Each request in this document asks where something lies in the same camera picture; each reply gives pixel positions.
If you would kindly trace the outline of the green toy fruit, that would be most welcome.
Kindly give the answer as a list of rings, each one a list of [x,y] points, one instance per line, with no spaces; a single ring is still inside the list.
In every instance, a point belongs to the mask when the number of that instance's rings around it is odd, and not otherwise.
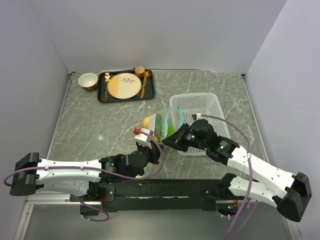
[[[172,124],[165,124],[164,125],[164,133],[163,133],[164,138],[167,138],[167,137],[173,135],[175,133],[175,131],[176,130]]]

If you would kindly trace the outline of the clear zip top bag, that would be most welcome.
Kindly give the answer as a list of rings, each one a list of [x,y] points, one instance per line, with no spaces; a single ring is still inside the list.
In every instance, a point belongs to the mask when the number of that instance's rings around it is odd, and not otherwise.
[[[158,111],[155,111],[148,116],[150,116],[150,122],[148,128],[153,131],[153,136],[155,135],[155,119],[156,114],[160,114],[162,117],[162,134],[161,137],[164,138],[164,128],[165,125],[171,124],[175,128],[175,132],[183,125],[184,117],[181,106],[167,107]]]

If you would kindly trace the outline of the green chili pepper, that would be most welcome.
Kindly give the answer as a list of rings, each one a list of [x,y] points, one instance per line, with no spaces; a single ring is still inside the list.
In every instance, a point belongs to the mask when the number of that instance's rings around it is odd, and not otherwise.
[[[155,135],[158,138],[162,135],[162,116],[158,113],[155,115]]]

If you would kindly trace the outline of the yellow toy potato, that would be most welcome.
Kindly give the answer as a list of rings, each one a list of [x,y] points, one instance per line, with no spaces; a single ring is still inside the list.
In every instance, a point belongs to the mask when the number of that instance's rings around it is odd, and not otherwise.
[[[143,119],[143,123],[142,123],[143,128],[148,128],[149,123],[150,123],[150,116],[147,116]]]

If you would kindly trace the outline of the yellow toy banana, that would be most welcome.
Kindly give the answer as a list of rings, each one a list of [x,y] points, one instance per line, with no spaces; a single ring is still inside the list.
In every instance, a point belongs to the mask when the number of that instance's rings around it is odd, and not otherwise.
[[[164,138],[163,138],[162,136],[158,137],[157,135],[154,135],[154,136],[153,136],[153,139],[154,139],[156,142],[161,143]]]

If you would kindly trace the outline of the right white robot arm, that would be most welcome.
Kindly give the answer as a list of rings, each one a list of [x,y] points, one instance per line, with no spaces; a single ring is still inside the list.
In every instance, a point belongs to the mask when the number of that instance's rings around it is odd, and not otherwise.
[[[219,186],[219,195],[230,199],[244,194],[253,200],[269,204],[285,218],[300,222],[312,198],[309,177],[284,171],[252,155],[233,140],[219,136],[206,119],[183,124],[162,143],[181,152],[190,147],[205,151],[212,160],[237,169],[253,179],[239,176]]]

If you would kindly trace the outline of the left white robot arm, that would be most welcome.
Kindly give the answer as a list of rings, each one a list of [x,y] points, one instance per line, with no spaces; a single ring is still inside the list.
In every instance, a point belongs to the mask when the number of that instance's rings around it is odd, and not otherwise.
[[[100,182],[135,180],[143,176],[149,164],[164,164],[164,146],[158,143],[137,144],[130,154],[117,154],[88,161],[54,161],[30,152],[15,164],[14,172],[4,184],[12,196],[30,196],[37,192],[58,192],[95,200]]]

